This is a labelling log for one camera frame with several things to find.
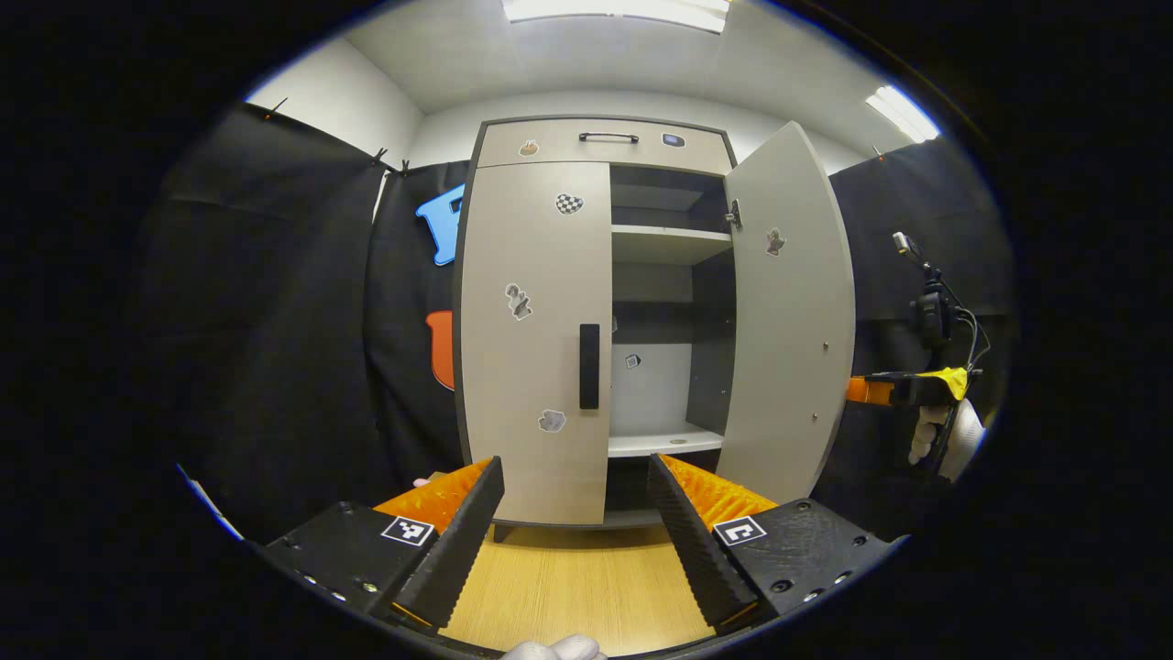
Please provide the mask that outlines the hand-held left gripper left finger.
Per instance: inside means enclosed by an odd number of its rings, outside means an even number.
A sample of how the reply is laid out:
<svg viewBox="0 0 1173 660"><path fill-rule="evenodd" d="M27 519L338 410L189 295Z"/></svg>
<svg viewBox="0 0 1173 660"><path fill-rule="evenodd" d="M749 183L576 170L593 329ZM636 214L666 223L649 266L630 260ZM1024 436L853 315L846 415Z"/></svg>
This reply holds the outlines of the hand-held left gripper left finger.
<svg viewBox="0 0 1173 660"><path fill-rule="evenodd" d="M337 501L248 547L335 607L435 635L450 622L503 494L502 460L491 456L379 506Z"/></svg>

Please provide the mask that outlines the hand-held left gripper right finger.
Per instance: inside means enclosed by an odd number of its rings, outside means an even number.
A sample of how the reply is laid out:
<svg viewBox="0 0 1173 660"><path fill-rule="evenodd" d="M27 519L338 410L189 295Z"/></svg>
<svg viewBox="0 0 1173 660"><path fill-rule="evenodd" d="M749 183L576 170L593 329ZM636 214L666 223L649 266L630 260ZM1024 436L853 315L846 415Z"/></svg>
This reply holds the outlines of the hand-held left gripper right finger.
<svg viewBox="0 0 1173 660"><path fill-rule="evenodd" d="M804 614L906 544L904 535L884 540L816 501L775 504L663 454L650 456L647 497L719 637Z"/></svg>

